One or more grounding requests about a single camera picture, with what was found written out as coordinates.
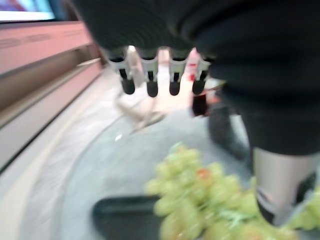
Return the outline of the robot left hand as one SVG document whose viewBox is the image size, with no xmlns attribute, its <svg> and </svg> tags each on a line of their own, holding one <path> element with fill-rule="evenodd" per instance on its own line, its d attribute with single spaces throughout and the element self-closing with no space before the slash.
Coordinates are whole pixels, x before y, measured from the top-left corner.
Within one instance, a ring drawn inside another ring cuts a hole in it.
<svg viewBox="0 0 320 240">
<path fill-rule="evenodd" d="M 196 48 L 241 115 L 259 210 L 281 226 L 315 190 L 320 163 L 317 0 L 74 0 L 107 57 L 122 47 Z"/>
</svg>

